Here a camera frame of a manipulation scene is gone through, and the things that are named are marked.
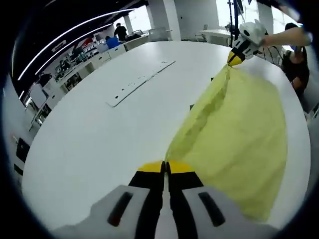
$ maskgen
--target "round white table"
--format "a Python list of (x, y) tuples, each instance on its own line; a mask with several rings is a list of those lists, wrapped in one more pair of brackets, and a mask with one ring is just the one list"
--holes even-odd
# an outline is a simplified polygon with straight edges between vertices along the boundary
[[(225, 65), (230, 48), (198, 42), (153, 42), (101, 66), (53, 109), (29, 151), (22, 192), (50, 230), (75, 224), (92, 204), (127, 185), (147, 162), (163, 159), (189, 106)], [(112, 108), (108, 89), (138, 77), (159, 60), (174, 64)], [(299, 100), (279, 67), (253, 57), (240, 66), (278, 89), (286, 117), (288, 155), (268, 223), (282, 228), (303, 202), (310, 173), (310, 140)]]

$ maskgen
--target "equipment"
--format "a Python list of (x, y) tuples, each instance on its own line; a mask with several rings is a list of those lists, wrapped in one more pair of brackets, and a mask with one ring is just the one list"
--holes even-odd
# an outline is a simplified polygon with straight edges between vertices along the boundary
[(234, 47), (230, 51), (227, 63), (230, 66), (238, 65), (245, 59), (250, 59), (258, 53), (262, 40), (268, 35), (265, 27), (258, 21), (243, 23), (239, 26), (238, 39), (234, 42)]
[(95, 203), (86, 219), (53, 232), (62, 239), (268, 239), (276, 233), (247, 220), (227, 196), (205, 187), (190, 166), (174, 161), (145, 164), (128, 186)]

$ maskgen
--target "window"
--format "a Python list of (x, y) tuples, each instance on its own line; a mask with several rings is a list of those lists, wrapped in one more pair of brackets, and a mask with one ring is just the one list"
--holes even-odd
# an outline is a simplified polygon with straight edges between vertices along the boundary
[(139, 7), (129, 13), (133, 31), (146, 31), (151, 29), (151, 23), (146, 6)]
[(121, 17), (121, 18), (117, 19), (117, 20), (113, 23), (114, 29), (116, 29), (116, 24), (118, 24), (118, 23), (120, 23), (121, 26), (124, 26), (126, 29), (128, 29), (128, 28), (126, 27), (124, 17)]
[[(218, 12), (218, 22), (220, 27), (225, 27), (230, 23), (230, 12), (227, 0), (216, 0), (217, 12)], [(244, 13), (238, 16), (238, 24), (244, 22), (255, 22), (255, 19), (259, 20), (257, 2), (252, 1), (248, 4), (248, 0), (242, 0)], [(233, 25), (235, 24), (234, 18), (234, 7), (232, 5), (232, 17)]]
[(295, 20), (293, 20), (288, 15), (284, 14), (279, 9), (272, 6), (271, 11), (273, 13), (274, 18), (274, 34), (284, 31), (286, 24), (289, 22), (298, 25), (298, 23)]

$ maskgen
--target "yellow cloth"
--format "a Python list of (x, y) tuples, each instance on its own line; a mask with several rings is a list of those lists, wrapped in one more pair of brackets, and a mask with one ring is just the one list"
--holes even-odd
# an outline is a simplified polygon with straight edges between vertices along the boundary
[(165, 160), (189, 164), (204, 185), (226, 193), (249, 218), (265, 221), (286, 158), (276, 87), (226, 65), (190, 111)]

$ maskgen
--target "person in black shirt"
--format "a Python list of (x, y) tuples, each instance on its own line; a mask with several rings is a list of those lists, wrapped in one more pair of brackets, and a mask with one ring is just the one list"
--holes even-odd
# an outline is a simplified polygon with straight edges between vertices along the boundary
[(116, 29), (114, 31), (114, 36), (118, 35), (120, 41), (125, 41), (126, 37), (126, 28), (121, 26), (120, 23), (116, 24)]
[[(285, 30), (294, 27), (297, 26), (293, 23), (288, 23)], [(291, 46), (291, 48), (294, 52), (287, 51), (284, 54), (281, 68), (293, 85), (297, 96), (300, 98), (303, 95), (309, 81), (307, 52), (303, 46)]]

